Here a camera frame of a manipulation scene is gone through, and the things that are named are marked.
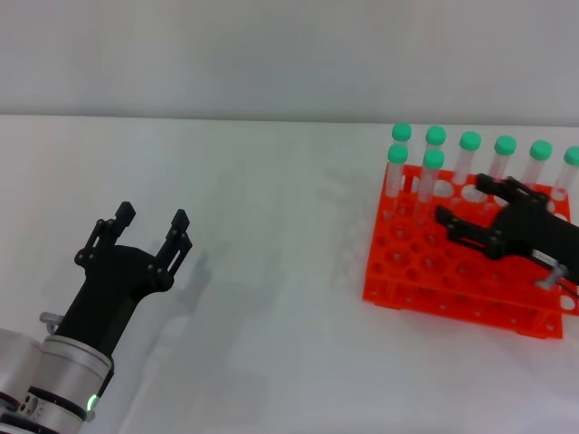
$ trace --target robotic arm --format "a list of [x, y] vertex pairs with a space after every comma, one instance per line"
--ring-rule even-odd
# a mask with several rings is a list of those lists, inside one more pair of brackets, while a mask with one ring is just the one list
[[482, 252], [489, 259], [508, 255], [528, 258], [549, 270], [539, 286], [551, 288], [560, 278], [579, 285], [579, 228], [547, 209], [549, 197], [514, 178], [497, 181], [477, 176], [477, 189], [507, 202], [488, 228], [458, 218], [438, 206], [436, 221], [447, 229], [448, 239]]
[[97, 221], [74, 260], [86, 280], [53, 335], [39, 344], [0, 329], [0, 434], [76, 434], [93, 417], [114, 374], [112, 353], [137, 304], [173, 286], [192, 247], [183, 210], [156, 256], [116, 245], [135, 214], [124, 202], [115, 219]]

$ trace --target white wall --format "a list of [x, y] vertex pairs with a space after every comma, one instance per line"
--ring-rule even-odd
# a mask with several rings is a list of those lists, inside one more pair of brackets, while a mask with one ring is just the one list
[[2, 0], [0, 113], [579, 125], [576, 0]]

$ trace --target white table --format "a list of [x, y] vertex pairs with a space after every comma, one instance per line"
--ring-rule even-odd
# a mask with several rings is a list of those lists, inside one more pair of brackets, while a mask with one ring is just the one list
[[[575, 434], [579, 319], [540, 341], [361, 300], [390, 128], [0, 118], [0, 326], [44, 338], [38, 314], [65, 312], [84, 279], [74, 254], [121, 201], [137, 210], [122, 243], [150, 251], [182, 207], [194, 249], [139, 306], [83, 432]], [[447, 150], [465, 129], [449, 127]], [[519, 141], [512, 175], [551, 140], [547, 182], [579, 142], [476, 129], [477, 171], [499, 134]]]

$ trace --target orange test tube rack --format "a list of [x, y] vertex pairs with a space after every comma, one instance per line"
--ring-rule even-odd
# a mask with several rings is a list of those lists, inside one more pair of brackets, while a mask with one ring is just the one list
[[[403, 188], [396, 199], [394, 217], [386, 220], [385, 211], [393, 199], [380, 195], [374, 234], [365, 273], [364, 299], [380, 307], [409, 309], [461, 321], [495, 326], [537, 338], [562, 338], [562, 314], [579, 316], [579, 303], [558, 284], [549, 290], [536, 285], [548, 270], [517, 256], [499, 260], [447, 240], [446, 228], [434, 220], [436, 205], [446, 206], [469, 222], [489, 227], [500, 205], [494, 196], [470, 202], [461, 191], [434, 195], [429, 218], [414, 223], [416, 193], [413, 183], [421, 168], [404, 167]], [[441, 170], [439, 180], [449, 185], [452, 171]], [[475, 175], [466, 187], [472, 190]], [[551, 187], [536, 189], [550, 193]], [[569, 202], [553, 203], [553, 213], [571, 221]], [[576, 286], [565, 281], [576, 291]]]

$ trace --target black clamp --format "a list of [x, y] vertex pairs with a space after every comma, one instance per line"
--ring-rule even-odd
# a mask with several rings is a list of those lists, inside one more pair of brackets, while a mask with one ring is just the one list
[[517, 255], [549, 270], [557, 266], [565, 269], [565, 278], [579, 285], [579, 228], [548, 211], [549, 196], [511, 177], [495, 181], [480, 174], [476, 187], [508, 204], [488, 228], [459, 219], [451, 210], [438, 206], [436, 222], [446, 226], [450, 241], [481, 251], [490, 259]]

